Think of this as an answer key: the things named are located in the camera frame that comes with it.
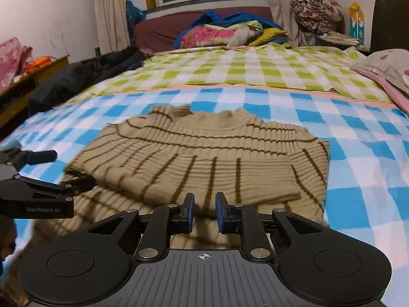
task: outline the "orange object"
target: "orange object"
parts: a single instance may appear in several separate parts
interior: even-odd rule
[[[42,58],[35,59],[34,62],[28,67],[28,72],[32,73],[37,69],[44,68],[51,64],[51,57],[50,56],[43,56]]]

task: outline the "folded sweater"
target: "folded sweater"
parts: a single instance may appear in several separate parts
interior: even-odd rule
[[[98,185],[76,197],[74,218],[36,221],[27,248],[128,208],[146,214],[181,204],[188,192],[196,196],[194,231],[174,236],[172,248],[240,244],[238,236],[218,233],[217,192],[262,213],[283,207],[323,223],[328,150],[306,128],[264,122],[242,108],[193,113],[189,105],[154,106],[148,115],[108,125],[67,166]],[[13,282],[6,288],[21,295]]]

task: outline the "checkered blanket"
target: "checkered blanket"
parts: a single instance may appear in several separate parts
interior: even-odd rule
[[[96,84],[71,102],[116,92],[146,91],[171,85],[266,85],[300,90],[333,91],[357,99],[390,103],[370,79],[350,71],[363,55],[355,48],[285,49],[270,44],[246,49],[207,47],[156,55],[142,68]]]
[[[62,106],[28,119],[5,142],[31,150],[55,149],[54,163],[26,166],[25,176],[58,182],[63,167],[107,123],[147,114],[152,105],[190,103],[193,111],[244,107],[265,120],[308,127],[331,143],[326,217],[333,229],[378,247],[393,267],[383,298],[388,307],[409,299],[409,120],[398,109],[255,88],[195,88],[117,94]],[[31,221],[17,220],[22,248]]]

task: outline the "blue and white checkered sheet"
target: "blue and white checkered sheet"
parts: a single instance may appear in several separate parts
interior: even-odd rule
[[[382,250],[393,267],[383,298],[388,307],[409,301],[409,120],[398,109],[311,94],[248,88],[206,88],[117,94],[66,105],[28,119],[3,143],[17,139],[23,149],[58,152],[50,164],[26,166],[25,176],[59,182],[64,166],[92,142],[107,123],[147,114],[152,105],[190,103],[193,111],[244,107],[265,120],[308,127],[330,140],[331,164],[325,202],[333,229]],[[17,220],[22,248],[30,222]]]

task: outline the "wooden table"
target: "wooden table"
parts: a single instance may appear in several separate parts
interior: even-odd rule
[[[59,58],[48,66],[23,76],[2,92],[0,94],[0,127],[5,126],[27,107],[28,99],[36,87],[68,65],[68,56]]]

